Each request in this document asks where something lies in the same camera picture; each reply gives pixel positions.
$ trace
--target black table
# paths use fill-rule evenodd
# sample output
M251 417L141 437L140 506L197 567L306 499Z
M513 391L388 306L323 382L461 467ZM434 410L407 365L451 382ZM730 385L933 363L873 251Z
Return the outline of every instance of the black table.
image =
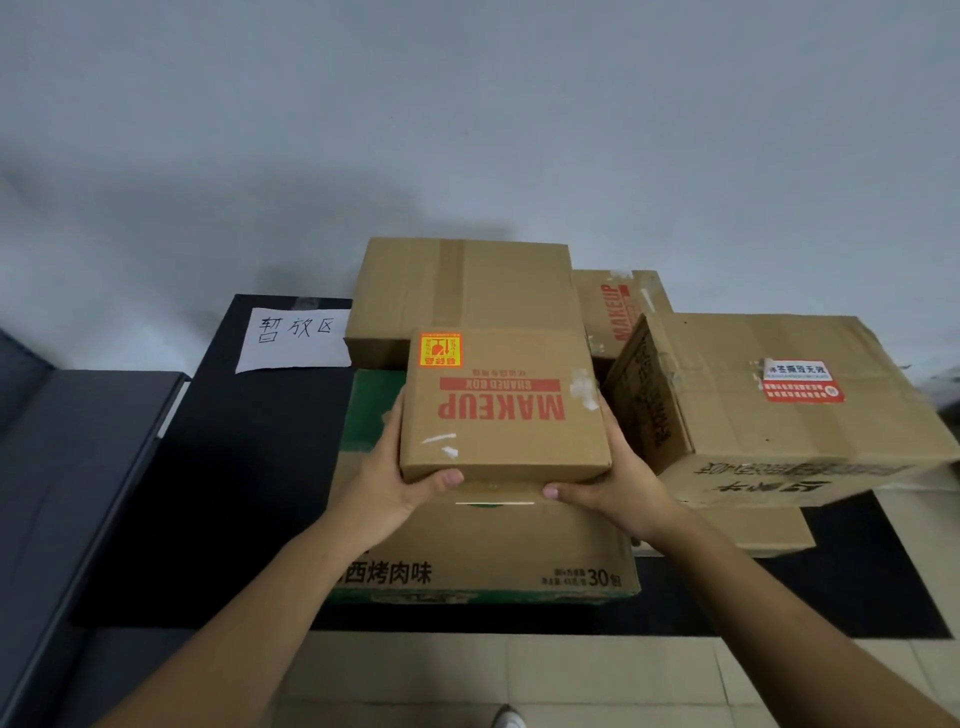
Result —
M234 373L255 306L234 298L74 613L95 626L200 627L322 512L352 370ZM762 563L851 637L948 638L873 494L804 509L818 547ZM714 632L678 574L637 559L642 592L592 605L325 605L315 629L606 635Z

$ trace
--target human arm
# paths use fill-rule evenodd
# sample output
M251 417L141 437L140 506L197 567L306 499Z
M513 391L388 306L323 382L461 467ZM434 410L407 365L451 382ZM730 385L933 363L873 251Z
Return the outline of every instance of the human arm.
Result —
M669 559L781 726L960 725L674 500L605 402L603 412L611 473L595 485L550 484L544 494L603 513Z
M259 720L350 563L417 506L463 480L456 470L412 485L400 480L402 406L401 392L383 435L343 494L98 728L232 728Z

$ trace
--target human hand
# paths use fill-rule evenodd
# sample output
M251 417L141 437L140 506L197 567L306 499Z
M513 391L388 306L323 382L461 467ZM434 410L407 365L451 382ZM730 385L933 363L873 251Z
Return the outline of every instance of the human hand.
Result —
M598 511L634 538L657 547L684 507L670 496L660 479L627 444L610 406L602 397L600 410L610 442L613 461L610 471L592 485L547 483L543 495Z
M397 465L403 390L383 426L383 434L343 493L327 508L323 520L341 531L357 553L384 541L410 518L419 505L464 480L458 470L443 470L417 483L400 478Z

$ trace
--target cardboard box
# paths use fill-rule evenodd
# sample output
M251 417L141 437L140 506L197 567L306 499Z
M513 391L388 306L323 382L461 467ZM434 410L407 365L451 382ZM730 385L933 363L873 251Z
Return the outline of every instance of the cardboard box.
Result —
M584 481L611 455L582 332L418 331L407 366L400 470L408 482L456 466L474 483Z
M800 508L698 508L697 512L755 559L780 556L816 546ZM660 556L643 542L636 556Z
M347 324L361 369L403 369L414 328L584 330L566 245L372 238Z
M699 505L824 505L960 459L849 316L646 316L604 391L634 450Z
M357 372L335 501L380 437L403 372ZM396 603L601 602L639 591L630 539L573 506L419 508L344 574L334 601Z
M641 313L670 313L657 271L574 271L593 371L603 382Z

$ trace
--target tilted cardboard box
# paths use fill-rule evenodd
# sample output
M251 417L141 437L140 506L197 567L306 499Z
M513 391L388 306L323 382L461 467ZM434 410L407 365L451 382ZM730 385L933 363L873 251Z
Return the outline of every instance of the tilted cardboard box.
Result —
M645 316L604 391L634 450L700 505L823 505L960 459L850 316Z
M403 369L414 328L583 332L566 245L372 238L347 324L360 369Z
M704 507L697 512L720 533L755 559L781 556L816 546L800 508ZM634 547L637 556L660 556L643 542Z
M407 481L457 467L458 497L610 468L599 393L582 332L419 331L410 347L400 470Z
M334 502L380 437L403 372L358 371L336 471ZM639 591L629 537L595 514L559 504L473 507L428 503L358 558L333 601L600 602Z
M641 313L673 311L657 271L577 271L593 371L603 383Z

